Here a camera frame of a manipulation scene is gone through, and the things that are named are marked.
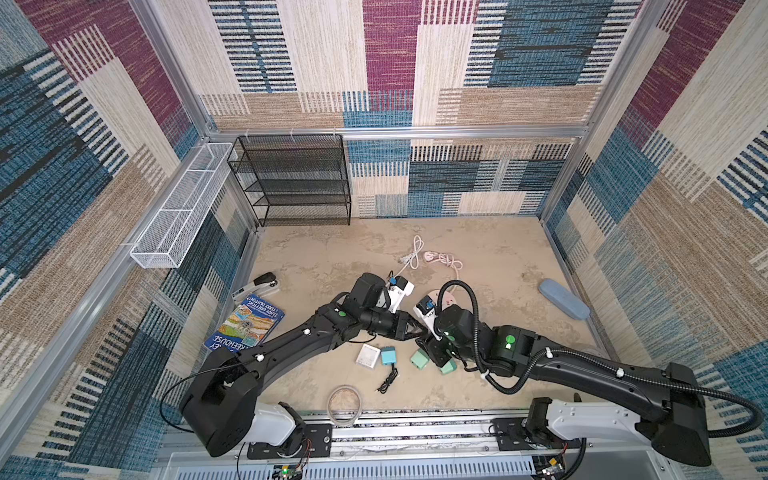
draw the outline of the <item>book cover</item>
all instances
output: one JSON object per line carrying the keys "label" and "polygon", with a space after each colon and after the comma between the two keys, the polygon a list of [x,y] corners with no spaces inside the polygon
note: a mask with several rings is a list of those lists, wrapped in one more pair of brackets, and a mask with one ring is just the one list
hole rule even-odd
{"label": "book cover", "polygon": [[205,346],[211,351],[223,346],[231,352],[256,346],[284,316],[281,309],[251,293],[206,340]]}

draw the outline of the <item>ventilation grille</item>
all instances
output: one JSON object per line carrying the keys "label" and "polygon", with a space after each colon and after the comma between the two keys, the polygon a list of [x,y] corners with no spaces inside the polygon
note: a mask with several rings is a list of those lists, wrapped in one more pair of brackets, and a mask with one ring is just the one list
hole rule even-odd
{"label": "ventilation grille", "polygon": [[[271,480],[273,465],[241,465],[242,480]],[[345,480],[409,480],[411,478],[530,478],[535,470],[529,455],[494,455],[491,458],[424,458],[387,462],[330,461],[310,462],[306,480],[344,478]],[[235,480],[234,465],[227,468],[179,468],[177,480]]]}

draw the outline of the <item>patterned carpet wall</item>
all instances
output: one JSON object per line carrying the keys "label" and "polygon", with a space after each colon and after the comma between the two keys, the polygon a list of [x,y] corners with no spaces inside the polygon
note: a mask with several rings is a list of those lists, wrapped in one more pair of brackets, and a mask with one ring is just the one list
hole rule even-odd
{"label": "patterned carpet wall", "polygon": [[[181,268],[136,266],[0,479],[146,478],[166,429],[162,395],[202,365],[249,232],[225,187]],[[171,421],[183,392],[166,399]]]}
{"label": "patterned carpet wall", "polygon": [[573,141],[346,141],[352,216],[537,215]]}
{"label": "patterned carpet wall", "polygon": [[157,0],[219,129],[579,123],[641,0]]}
{"label": "patterned carpet wall", "polygon": [[[766,20],[764,0],[672,1],[548,227],[614,354],[768,412]],[[767,433],[712,439],[688,478],[768,478]]]}
{"label": "patterned carpet wall", "polygon": [[0,0],[0,108],[2,404],[197,135],[127,0]]}
{"label": "patterned carpet wall", "polygon": [[[578,124],[641,0],[157,0],[221,130]],[[570,138],[349,141],[353,217],[539,214]]]}
{"label": "patterned carpet wall", "polygon": [[[0,0],[0,404],[197,134],[127,0]],[[132,478],[187,375],[247,217],[222,193],[172,272],[136,269],[0,478]]]}

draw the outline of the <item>white box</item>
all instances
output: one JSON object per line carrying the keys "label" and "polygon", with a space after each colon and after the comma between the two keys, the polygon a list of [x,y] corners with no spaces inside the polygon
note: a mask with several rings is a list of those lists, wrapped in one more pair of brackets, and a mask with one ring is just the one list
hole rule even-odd
{"label": "white box", "polygon": [[360,349],[360,353],[357,354],[357,363],[373,370],[373,367],[376,366],[376,360],[379,359],[379,354],[381,352],[380,349],[364,343]]}

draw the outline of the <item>wire mesh shelf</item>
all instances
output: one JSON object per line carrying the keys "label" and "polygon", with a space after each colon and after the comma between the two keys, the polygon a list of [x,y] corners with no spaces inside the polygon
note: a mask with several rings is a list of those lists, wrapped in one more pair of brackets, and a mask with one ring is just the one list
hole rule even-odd
{"label": "wire mesh shelf", "polygon": [[178,268],[200,231],[237,153],[229,143],[205,144],[131,248],[142,268]]}
{"label": "wire mesh shelf", "polygon": [[230,169],[262,227],[349,225],[352,198],[339,135],[239,137]]}

